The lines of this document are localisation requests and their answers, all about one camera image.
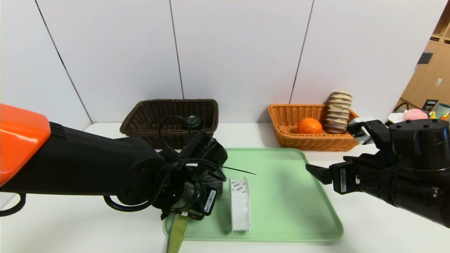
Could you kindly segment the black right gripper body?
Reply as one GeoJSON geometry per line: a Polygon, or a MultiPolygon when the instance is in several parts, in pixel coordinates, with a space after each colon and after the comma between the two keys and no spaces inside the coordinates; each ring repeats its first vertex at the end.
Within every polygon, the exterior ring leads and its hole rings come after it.
{"type": "Polygon", "coordinates": [[[345,161],[329,167],[332,173],[333,189],[339,194],[362,192],[383,200],[392,202],[389,193],[391,174],[381,174],[380,169],[345,161]]]}

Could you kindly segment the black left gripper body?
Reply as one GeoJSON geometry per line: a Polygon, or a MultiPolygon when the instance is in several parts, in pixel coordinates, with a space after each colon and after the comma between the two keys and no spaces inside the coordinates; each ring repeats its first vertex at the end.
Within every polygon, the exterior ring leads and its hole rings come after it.
{"type": "Polygon", "coordinates": [[[216,189],[206,185],[204,191],[204,200],[202,201],[204,207],[204,213],[206,216],[211,215],[212,209],[215,205],[218,192],[216,189]]]}

